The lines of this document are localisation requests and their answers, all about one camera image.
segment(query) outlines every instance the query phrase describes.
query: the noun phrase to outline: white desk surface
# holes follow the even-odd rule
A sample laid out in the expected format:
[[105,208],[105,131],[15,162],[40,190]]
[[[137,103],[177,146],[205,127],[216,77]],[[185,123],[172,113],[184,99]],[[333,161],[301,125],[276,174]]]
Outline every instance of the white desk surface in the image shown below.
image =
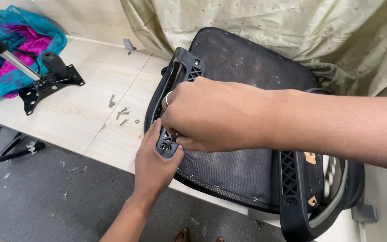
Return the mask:
[[[73,64],[85,81],[68,86],[42,100],[26,116],[20,97],[0,100],[0,124],[67,150],[134,173],[134,158],[144,132],[144,117],[161,80],[160,71],[169,63],[145,50],[128,51],[120,46],[69,37],[60,54]],[[108,103],[112,94],[116,103]],[[129,115],[117,112],[128,108]],[[128,121],[121,127],[125,118]],[[191,189],[173,179],[170,188],[246,214],[280,227],[279,216],[256,211]],[[358,242],[359,226],[350,210],[343,211],[318,242]]]

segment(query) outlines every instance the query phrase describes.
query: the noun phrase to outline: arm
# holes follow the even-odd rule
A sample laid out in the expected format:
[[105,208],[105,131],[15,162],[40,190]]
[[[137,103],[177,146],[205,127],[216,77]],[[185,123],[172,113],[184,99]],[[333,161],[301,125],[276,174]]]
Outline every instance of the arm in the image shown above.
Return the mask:
[[101,242],[138,241],[155,202],[174,177],[184,153],[179,146],[171,159],[161,157],[155,150],[160,129],[161,120],[158,119],[144,135],[135,158],[134,192]]
[[329,96],[197,78],[162,117],[186,149],[310,151],[387,168],[387,97]]

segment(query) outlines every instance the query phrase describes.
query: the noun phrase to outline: screw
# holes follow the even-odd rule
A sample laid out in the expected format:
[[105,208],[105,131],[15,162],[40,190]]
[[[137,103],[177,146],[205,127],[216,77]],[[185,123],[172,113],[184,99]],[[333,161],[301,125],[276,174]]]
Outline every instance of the screw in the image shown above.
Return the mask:
[[114,97],[115,97],[115,95],[112,94],[112,95],[111,95],[111,98],[110,98],[110,103],[108,104],[109,107],[111,107],[111,103],[112,103]]
[[123,120],[123,122],[121,124],[119,124],[119,126],[121,126],[122,124],[124,124],[126,121],[128,121],[126,118],[125,120]]

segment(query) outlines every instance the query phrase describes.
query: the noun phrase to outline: silver ring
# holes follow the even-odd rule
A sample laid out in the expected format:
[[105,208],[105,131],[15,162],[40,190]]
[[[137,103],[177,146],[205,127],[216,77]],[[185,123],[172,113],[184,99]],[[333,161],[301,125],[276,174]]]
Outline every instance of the silver ring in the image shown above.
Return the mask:
[[168,106],[169,106],[169,104],[168,104],[168,100],[167,100],[167,98],[168,98],[168,94],[165,96],[165,101],[164,101],[164,103],[165,103],[165,106],[166,106],[166,107],[168,107]]

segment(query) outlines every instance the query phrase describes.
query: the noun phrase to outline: bare foot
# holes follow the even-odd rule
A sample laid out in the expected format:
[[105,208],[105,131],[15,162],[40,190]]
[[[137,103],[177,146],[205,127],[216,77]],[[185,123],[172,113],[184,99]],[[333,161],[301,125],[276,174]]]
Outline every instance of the bare foot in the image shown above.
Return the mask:
[[219,236],[217,239],[216,239],[216,242],[225,242],[222,238],[222,236]]
[[191,236],[189,235],[189,229],[184,228],[177,233],[172,242],[191,242]]

